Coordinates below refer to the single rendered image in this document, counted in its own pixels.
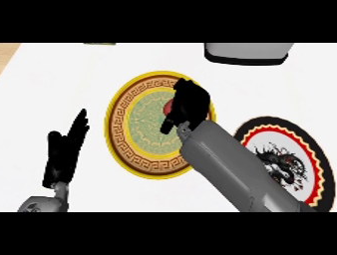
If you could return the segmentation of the black and red dragon plate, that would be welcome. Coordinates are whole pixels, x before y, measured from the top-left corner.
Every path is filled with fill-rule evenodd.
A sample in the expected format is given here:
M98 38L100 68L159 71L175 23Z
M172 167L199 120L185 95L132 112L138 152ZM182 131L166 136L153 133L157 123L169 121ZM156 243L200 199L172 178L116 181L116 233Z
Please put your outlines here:
M276 117L258 117L237 128L233 137L262 162L280 187L317 212L329 212L335 181L323 150L305 130Z

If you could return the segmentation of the white appliance with black base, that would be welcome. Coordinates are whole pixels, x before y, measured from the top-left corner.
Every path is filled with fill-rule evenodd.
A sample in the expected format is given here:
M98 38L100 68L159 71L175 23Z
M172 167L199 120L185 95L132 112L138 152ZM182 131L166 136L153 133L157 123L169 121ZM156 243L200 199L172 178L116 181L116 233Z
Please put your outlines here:
M292 43L205 43L203 56L214 62L242 66L280 65Z

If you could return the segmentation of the yellow and brown patterned plate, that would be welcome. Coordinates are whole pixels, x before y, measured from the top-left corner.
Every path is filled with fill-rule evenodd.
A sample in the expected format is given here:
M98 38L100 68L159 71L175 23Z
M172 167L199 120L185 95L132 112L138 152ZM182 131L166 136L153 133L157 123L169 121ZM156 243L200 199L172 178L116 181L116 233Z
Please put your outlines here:
M113 159L135 176L166 179L190 170L178 149L175 127L160 133L165 107L174 96L172 85L188 77L153 71L134 77L119 88L104 116L104 138Z

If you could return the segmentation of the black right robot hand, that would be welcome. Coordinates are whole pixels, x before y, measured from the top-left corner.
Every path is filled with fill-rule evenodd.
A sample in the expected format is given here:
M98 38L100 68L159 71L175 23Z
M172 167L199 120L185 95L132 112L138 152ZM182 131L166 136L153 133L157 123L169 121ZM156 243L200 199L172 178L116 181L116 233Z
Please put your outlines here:
M184 78L172 86L174 96L171 111L165 116L160 133L168 134L172 127L188 122L188 129L194 129L206 118L209 94L206 90Z

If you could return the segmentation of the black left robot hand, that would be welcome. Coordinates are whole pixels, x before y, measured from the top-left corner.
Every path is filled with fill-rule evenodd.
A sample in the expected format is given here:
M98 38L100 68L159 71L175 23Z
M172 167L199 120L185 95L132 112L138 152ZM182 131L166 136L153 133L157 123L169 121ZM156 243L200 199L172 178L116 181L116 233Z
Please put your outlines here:
M52 188L58 182L72 181L88 129L86 110L80 109L67 134L61 135L54 130L48 132L48 160L42 179L45 188Z

